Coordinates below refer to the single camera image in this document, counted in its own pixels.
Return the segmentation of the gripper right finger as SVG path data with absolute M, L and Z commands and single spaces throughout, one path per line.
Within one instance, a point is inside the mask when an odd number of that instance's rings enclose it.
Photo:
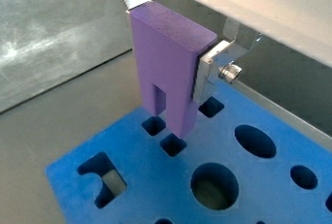
M 234 83 L 243 69 L 235 61 L 243 57 L 260 43 L 264 35 L 246 24 L 227 18 L 224 27 L 225 38 L 200 56 L 193 101 L 203 105 L 216 91 L 217 80 Z

